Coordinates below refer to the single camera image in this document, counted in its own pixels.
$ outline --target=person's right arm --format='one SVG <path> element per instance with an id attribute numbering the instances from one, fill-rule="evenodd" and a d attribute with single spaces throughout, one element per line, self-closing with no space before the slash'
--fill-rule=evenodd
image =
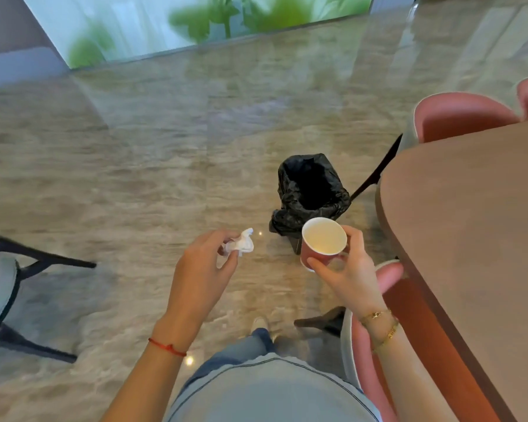
<path id="1" fill-rule="evenodd" d="M 364 249 L 361 231 L 349 226 L 343 228 L 350 238 L 350 252 L 343 271 L 333 272 L 313 258 L 308 262 L 358 319 L 384 312 L 366 326 L 373 343 L 379 344 L 387 338 L 395 319 L 385 312 L 387 306 L 377 284 L 372 258 Z M 400 422 L 458 422 L 401 326 L 379 348 L 378 356 Z"/>

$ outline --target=white shoe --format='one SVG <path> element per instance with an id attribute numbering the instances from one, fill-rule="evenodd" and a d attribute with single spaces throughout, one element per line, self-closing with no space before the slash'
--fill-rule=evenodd
<path id="1" fill-rule="evenodd" d="M 270 326 L 268 326 L 268 320 L 266 317 L 256 317 L 254 321 L 252 322 L 251 332 L 253 332 L 256 329 L 266 329 L 270 330 Z"/>

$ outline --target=person's left hand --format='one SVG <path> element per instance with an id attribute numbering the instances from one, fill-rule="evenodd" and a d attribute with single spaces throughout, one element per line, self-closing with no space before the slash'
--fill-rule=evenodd
<path id="1" fill-rule="evenodd" d="M 217 268 L 217 253 L 224 242 L 240 234 L 225 229 L 200 235 L 176 264 L 166 314 L 157 322 L 153 337 L 187 351 L 235 272 L 239 252 L 233 251 Z"/>

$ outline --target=hand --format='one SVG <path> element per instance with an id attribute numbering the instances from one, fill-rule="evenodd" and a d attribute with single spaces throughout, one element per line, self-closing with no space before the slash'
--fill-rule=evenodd
<path id="1" fill-rule="evenodd" d="M 344 270 L 334 272 L 314 258 L 309 258 L 307 262 L 359 319 L 372 312 L 386 310 L 373 260 L 364 248 L 362 232 L 346 225 L 342 228 L 350 238 L 350 252 Z"/>
<path id="2" fill-rule="evenodd" d="M 166 314 L 155 326 L 156 340 L 187 351 L 236 269 L 238 251 L 233 251 L 220 269 L 217 253 L 224 242 L 239 235 L 224 229 L 210 231 L 186 248 L 176 264 Z"/>

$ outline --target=black trash bag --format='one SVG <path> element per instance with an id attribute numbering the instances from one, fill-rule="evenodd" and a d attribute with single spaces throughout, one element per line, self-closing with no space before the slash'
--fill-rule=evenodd
<path id="1" fill-rule="evenodd" d="M 350 194 L 324 154 L 293 155 L 277 171 L 282 208 L 270 220 L 270 232 L 301 238 L 312 218 L 337 219 L 350 207 Z"/>

